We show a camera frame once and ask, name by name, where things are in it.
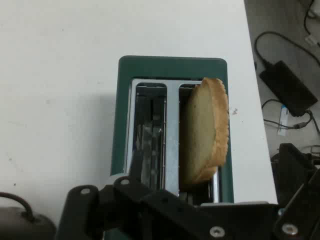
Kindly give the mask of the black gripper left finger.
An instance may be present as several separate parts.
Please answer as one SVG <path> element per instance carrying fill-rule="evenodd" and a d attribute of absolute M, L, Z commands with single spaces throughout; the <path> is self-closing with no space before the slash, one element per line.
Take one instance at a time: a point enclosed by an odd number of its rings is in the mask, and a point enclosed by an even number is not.
<path fill-rule="evenodd" d="M 71 189 L 65 201 L 58 240 L 100 240 L 119 229 L 134 240 L 226 240 L 227 227 L 166 190 L 141 183 L 143 153 L 135 151 L 128 176 L 98 190 Z"/>

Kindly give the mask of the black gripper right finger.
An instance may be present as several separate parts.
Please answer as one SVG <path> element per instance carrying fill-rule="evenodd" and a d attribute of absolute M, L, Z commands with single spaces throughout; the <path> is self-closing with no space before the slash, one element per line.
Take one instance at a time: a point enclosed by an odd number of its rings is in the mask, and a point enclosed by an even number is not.
<path fill-rule="evenodd" d="M 277 240 L 320 238 L 320 158 L 282 143 L 271 158 L 278 202 Z"/>

